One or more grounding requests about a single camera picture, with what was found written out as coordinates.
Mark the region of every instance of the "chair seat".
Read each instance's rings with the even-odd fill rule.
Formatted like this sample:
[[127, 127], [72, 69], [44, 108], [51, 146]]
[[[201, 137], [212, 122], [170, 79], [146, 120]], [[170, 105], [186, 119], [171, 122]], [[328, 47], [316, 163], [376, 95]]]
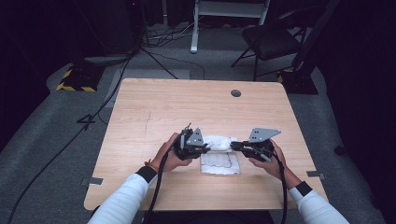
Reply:
[[[250, 45], [260, 34], [259, 27], [252, 27], [244, 30], [243, 37]], [[301, 43], [291, 33], [287, 30], [278, 30], [262, 35], [260, 45], [253, 46], [252, 50], [260, 60], [265, 61], [296, 53], [300, 48]]]

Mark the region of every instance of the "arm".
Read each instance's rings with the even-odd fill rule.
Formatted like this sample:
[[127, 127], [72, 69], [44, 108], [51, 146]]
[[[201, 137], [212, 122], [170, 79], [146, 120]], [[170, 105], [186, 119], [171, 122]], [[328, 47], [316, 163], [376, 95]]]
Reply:
[[[312, 190], [305, 182], [301, 181], [286, 164], [285, 157], [279, 146], [273, 142], [275, 151], [285, 167], [286, 186], [291, 197], [297, 203], [298, 210], [305, 223], [348, 223], [348, 221], [320, 195]], [[255, 166], [263, 168], [269, 175], [281, 179], [277, 161], [257, 161], [249, 159]]]
[[[145, 162], [146, 166], [140, 168], [135, 174], [130, 175], [120, 188], [114, 191], [96, 210], [89, 223], [132, 223], [134, 215], [146, 197], [149, 187], [157, 178], [158, 167], [163, 155], [177, 137], [178, 134], [174, 133], [167, 142], [163, 143], [153, 161]], [[175, 152], [171, 150], [163, 171], [172, 171], [178, 166], [187, 166], [191, 162], [192, 160], [181, 161], [175, 155]]]

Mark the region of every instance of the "light wood surface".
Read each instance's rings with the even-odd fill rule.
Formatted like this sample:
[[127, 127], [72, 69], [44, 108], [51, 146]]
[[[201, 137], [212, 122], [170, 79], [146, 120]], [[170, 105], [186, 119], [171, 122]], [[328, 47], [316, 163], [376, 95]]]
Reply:
[[[241, 91], [240, 97], [231, 96]], [[172, 133], [191, 122], [203, 136], [248, 140], [253, 128], [279, 129], [273, 140], [289, 168], [326, 198], [289, 99], [279, 83], [135, 79], [122, 81], [93, 172], [102, 185], [90, 185], [85, 208], [100, 205], [122, 182], [152, 159]], [[237, 152], [240, 175], [205, 175], [200, 159], [165, 173], [155, 210], [281, 209], [281, 182]], [[155, 183], [141, 209], [148, 209]], [[290, 197], [289, 208], [295, 208]]]

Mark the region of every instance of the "chair backrest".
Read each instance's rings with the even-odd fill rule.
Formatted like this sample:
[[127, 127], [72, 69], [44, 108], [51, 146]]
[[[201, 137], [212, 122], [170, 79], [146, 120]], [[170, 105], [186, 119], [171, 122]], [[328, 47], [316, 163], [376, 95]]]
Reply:
[[295, 27], [313, 27], [324, 11], [325, 6], [322, 5], [298, 8], [286, 12], [276, 19], [264, 24], [262, 26], [262, 31], [272, 32], [275, 30], [291, 29]]

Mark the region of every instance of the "yellow and black hazard tape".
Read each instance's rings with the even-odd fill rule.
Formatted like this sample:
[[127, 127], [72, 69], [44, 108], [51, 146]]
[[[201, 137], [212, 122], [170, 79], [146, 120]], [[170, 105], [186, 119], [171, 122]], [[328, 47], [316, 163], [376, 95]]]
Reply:
[[100, 76], [98, 74], [92, 74], [91, 78], [88, 79], [90, 81], [87, 83], [87, 80], [78, 79], [78, 75], [75, 75], [73, 68], [73, 66], [70, 66], [67, 69], [67, 72], [56, 88], [57, 91], [97, 91], [97, 85], [102, 74]]

